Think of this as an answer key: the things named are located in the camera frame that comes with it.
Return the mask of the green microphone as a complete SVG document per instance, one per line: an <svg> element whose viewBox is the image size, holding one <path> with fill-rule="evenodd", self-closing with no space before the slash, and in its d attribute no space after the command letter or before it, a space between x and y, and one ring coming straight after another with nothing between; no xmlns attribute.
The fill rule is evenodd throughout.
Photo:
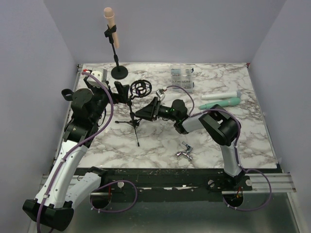
<svg viewBox="0 0 311 233"><path fill-rule="evenodd" d="M240 102L241 102L241 98L234 97L234 98L229 98L229 99L225 99L225 100L220 100L220 101L210 102L210 103L206 103L206 104L200 105L199 109L200 110L210 109L214 105L219 105L221 107L236 106L236 105L239 105Z"/></svg>

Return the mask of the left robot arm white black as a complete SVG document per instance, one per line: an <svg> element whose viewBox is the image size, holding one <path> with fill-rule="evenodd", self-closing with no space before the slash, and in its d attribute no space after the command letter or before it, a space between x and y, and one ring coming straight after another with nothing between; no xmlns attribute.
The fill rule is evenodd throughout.
<svg viewBox="0 0 311 233"><path fill-rule="evenodd" d="M130 86L114 82L117 92L113 93L107 83L86 85L86 88L75 92L62 90L64 99L71 102L71 120L64 129L59 155L47 180L36 197L26 200L22 207L36 222L37 232L41 231L42 225L51 230L64 231L77 206L93 190L102 192L107 188L107 178L96 171L88 172L73 187L70 187L70 183L94 137L103 131L98 122L106 106L126 103Z"/></svg>

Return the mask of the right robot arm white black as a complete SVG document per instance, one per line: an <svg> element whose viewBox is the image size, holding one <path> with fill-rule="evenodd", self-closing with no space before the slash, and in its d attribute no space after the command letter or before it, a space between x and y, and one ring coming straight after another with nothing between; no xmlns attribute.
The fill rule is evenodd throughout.
<svg viewBox="0 0 311 233"><path fill-rule="evenodd" d="M190 116L183 100L176 99L171 107L166 107L155 97L151 103L136 111L135 116L147 121L155 121L157 118L172 120L179 134L205 129L221 148L224 186L229 190L235 190L241 185L241 179L245 174L239 162L237 149L241 124L220 105L216 104L203 113Z"/></svg>

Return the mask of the white microphone grey mesh head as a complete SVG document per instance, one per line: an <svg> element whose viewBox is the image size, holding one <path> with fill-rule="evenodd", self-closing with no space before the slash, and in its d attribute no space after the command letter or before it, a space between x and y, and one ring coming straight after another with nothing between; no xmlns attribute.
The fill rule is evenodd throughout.
<svg viewBox="0 0 311 233"><path fill-rule="evenodd" d="M228 98L240 98L242 93L240 91L233 92L222 92L202 95L202 100L218 100L218 99L228 99Z"/></svg>

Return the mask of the black tall round-base stand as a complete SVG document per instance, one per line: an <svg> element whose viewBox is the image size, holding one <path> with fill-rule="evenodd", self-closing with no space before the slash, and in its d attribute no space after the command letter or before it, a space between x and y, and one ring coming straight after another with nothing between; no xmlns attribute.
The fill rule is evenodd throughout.
<svg viewBox="0 0 311 233"><path fill-rule="evenodd" d="M116 80L122 80L122 79L125 79L128 75L128 70L126 67L124 66L120 66L119 64L119 58L116 54L116 50L115 50L115 46L114 46L114 38L113 38L113 33L115 33L117 30L117 27L116 25L114 26L107 26L107 30L104 32L104 35L106 38L109 39L109 43L111 44L112 46L112 50L113 50L113 53L114 53L114 61L116 63L116 66L114 68L112 68L111 70L111 76L112 78L116 79Z"/></svg>

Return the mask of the peach microphone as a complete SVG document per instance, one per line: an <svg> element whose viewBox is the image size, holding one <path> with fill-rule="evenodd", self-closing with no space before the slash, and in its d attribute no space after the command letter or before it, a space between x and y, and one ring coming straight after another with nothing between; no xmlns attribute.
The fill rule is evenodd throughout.
<svg viewBox="0 0 311 233"><path fill-rule="evenodd" d="M108 24L110 29L113 28L114 26L116 26L115 14L114 14L114 11L112 10L112 8L110 8L110 7L104 8L104 17L106 18L107 24ZM118 38L117 32L113 32L112 37L114 40L114 46L115 46L115 48L118 49L120 44L119 44L119 38Z"/></svg>

